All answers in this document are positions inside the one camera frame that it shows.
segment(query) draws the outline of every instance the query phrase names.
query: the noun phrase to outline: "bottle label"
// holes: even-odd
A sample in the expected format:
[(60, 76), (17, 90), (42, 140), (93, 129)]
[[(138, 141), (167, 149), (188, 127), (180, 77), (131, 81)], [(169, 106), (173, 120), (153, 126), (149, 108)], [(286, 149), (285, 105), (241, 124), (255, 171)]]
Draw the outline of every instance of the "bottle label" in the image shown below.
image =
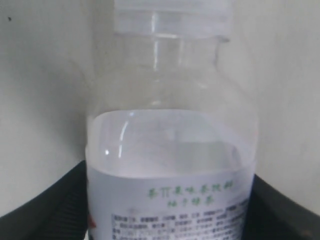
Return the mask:
[(239, 240), (254, 169), (131, 179), (88, 166), (91, 239)]

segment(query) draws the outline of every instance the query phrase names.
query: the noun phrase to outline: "black object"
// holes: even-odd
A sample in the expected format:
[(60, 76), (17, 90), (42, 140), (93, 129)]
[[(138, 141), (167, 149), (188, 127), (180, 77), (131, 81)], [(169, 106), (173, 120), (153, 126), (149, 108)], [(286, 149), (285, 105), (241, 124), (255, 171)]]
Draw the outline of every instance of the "black object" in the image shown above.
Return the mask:
[[(83, 161), (38, 197), (0, 217), (0, 240), (83, 240), (87, 213)], [(319, 239), (319, 216), (255, 177), (242, 240)]]

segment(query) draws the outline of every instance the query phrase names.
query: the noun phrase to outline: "bottle neck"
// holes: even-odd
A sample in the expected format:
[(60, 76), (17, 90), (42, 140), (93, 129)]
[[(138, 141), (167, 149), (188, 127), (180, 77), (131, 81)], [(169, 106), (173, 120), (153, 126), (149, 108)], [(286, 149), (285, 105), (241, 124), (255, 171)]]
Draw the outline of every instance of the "bottle neck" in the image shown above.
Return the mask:
[(137, 37), (118, 35), (117, 52), (125, 65), (139, 65), (154, 71), (177, 68), (212, 68), (220, 40)]

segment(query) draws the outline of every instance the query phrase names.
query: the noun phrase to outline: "clear plastic bottle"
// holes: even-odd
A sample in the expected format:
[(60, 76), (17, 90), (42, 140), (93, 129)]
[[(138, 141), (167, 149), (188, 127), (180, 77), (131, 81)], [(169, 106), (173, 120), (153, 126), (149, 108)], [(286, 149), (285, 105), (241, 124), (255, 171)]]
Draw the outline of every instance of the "clear plastic bottle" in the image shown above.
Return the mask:
[(232, 1), (188, 2), (115, 0), (88, 115), (95, 240), (240, 239), (258, 117), (220, 67)]

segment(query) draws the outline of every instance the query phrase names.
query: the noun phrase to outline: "white wall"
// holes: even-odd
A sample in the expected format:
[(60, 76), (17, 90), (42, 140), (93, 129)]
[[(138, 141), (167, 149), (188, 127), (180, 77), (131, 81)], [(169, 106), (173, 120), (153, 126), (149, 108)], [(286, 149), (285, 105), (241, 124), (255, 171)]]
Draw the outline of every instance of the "white wall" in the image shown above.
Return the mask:
[[(0, 1), (0, 215), (84, 158), (87, 84), (110, 60), (105, 35), (93, 37), (106, 18), (97, 2)], [(320, 214), (320, 2), (238, 0), (236, 9), (257, 69), (257, 172)]]

